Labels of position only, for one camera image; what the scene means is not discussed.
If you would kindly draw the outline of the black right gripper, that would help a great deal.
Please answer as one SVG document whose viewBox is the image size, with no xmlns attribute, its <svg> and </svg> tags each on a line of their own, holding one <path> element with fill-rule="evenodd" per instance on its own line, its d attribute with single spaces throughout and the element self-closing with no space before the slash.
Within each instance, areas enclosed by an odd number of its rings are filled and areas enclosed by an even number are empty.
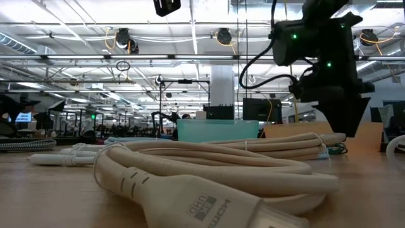
<svg viewBox="0 0 405 228">
<path fill-rule="evenodd" d="M 324 114 L 334 133 L 355 137 L 371 99 L 361 98 L 361 94 L 375 92 L 375 86 L 361 79 L 325 75 L 309 67 L 299 79 L 292 80 L 289 91 L 303 103 L 318 101 L 313 108 Z"/>
</svg>

